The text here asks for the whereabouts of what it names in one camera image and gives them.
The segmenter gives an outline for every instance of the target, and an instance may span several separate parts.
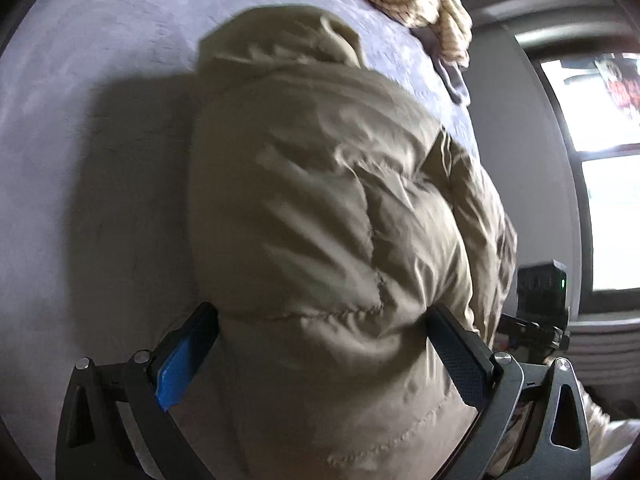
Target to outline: radiator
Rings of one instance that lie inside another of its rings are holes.
[[[584,318],[568,327],[566,356],[578,379],[591,386],[640,382],[640,312],[624,319],[606,319],[606,314]]]

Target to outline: screw head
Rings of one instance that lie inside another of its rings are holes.
[[[81,357],[76,362],[77,370],[86,370],[89,367],[89,359],[87,357]]]
[[[563,372],[568,372],[571,369],[571,363],[564,357],[559,357],[558,359],[556,359],[556,366]]]
[[[508,352],[500,351],[494,354],[494,360],[498,364],[508,365],[513,360],[513,357],[511,357],[511,354]]]
[[[151,359],[151,352],[149,350],[138,350],[133,355],[133,360],[137,362],[139,365],[144,364]]]

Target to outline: gray wall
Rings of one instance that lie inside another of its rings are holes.
[[[577,315],[581,243],[574,180],[558,122],[540,80],[513,34],[474,30],[465,72],[469,112],[482,164],[518,232],[518,265],[567,265],[567,299]],[[516,307],[515,287],[505,304]]]

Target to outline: window frame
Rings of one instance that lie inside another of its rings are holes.
[[[591,211],[587,185],[582,171],[582,163],[586,160],[615,158],[618,156],[640,155],[640,142],[635,144],[621,144],[597,152],[578,152],[575,149],[571,133],[564,119],[562,108],[551,83],[542,68],[542,63],[561,59],[563,57],[597,56],[603,52],[638,52],[640,45],[637,41],[627,38],[576,41],[555,47],[532,49],[527,52],[533,69],[553,109],[562,140],[567,150],[569,165],[574,177],[575,192],[578,201],[578,217],[580,219],[580,239],[582,242],[582,272],[580,280],[579,314],[601,314],[607,312],[628,312],[640,309],[640,288],[625,290],[593,290],[593,232],[591,228]]]

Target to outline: gray cloth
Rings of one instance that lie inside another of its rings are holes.
[[[460,67],[457,64],[445,63],[440,57],[440,40],[430,27],[412,29],[412,33],[422,43],[424,51],[431,56],[431,62],[436,73],[442,79],[451,100],[462,107],[469,106],[471,98],[469,90],[466,88],[465,80],[462,79]]]

